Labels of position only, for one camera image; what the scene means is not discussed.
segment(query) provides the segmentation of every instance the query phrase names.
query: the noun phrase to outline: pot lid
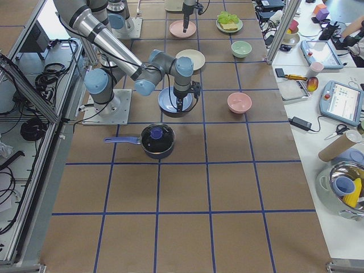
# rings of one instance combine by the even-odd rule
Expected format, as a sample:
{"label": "pot lid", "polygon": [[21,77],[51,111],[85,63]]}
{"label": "pot lid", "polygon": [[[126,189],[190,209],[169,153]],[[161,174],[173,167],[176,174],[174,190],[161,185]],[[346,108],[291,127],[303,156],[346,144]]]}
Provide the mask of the pot lid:
{"label": "pot lid", "polygon": [[160,153],[168,151],[175,141],[173,130],[163,123],[155,123],[146,127],[141,135],[141,144],[148,152]]}

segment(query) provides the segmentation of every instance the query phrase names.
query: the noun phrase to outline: blue lid knob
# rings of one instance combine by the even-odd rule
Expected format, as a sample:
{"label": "blue lid knob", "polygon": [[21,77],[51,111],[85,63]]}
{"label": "blue lid knob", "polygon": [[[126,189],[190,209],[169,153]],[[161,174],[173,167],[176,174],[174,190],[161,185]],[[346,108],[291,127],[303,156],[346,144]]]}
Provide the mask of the blue lid knob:
{"label": "blue lid knob", "polygon": [[162,128],[159,127],[154,127],[150,130],[150,136],[152,139],[160,139],[163,135],[163,130]]}

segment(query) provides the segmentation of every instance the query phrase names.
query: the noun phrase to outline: pink bowl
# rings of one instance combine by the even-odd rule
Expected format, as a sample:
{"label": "pink bowl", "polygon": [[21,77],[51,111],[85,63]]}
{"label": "pink bowl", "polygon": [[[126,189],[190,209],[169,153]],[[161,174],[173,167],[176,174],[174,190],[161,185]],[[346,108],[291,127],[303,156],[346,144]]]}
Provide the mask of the pink bowl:
{"label": "pink bowl", "polygon": [[195,34],[197,30],[196,25],[189,21],[189,25],[186,32],[183,32],[183,20],[174,21],[169,26],[171,34],[177,38],[188,38]]}
{"label": "pink bowl", "polygon": [[251,108],[252,102],[247,94],[236,92],[227,98],[227,105],[232,112],[243,114]]}

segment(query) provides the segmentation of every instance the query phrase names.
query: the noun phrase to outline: pink plate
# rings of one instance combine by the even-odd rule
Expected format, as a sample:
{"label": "pink plate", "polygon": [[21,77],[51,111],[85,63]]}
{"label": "pink plate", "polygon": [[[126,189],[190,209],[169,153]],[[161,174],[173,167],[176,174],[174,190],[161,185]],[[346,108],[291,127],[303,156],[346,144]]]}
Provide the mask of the pink plate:
{"label": "pink plate", "polygon": [[188,38],[191,37],[196,32],[196,25],[189,21],[186,33],[183,33],[183,20],[178,20],[169,26],[169,31],[173,36],[177,38]]}

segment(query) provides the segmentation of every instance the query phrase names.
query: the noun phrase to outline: metal bowl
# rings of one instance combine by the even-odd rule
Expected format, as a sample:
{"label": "metal bowl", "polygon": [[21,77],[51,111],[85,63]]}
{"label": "metal bowl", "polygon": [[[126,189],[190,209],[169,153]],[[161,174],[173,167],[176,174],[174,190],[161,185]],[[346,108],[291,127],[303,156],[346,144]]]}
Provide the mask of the metal bowl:
{"label": "metal bowl", "polygon": [[333,189],[333,181],[346,176],[352,180],[357,178],[364,181],[364,166],[355,162],[340,162],[331,166],[318,175],[316,181],[316,191],[321,202],[331,211],[348,219],[361,220],[364,218],[364,203],[359,202],[355,208],[346,205],[342,197],[338,196]]}

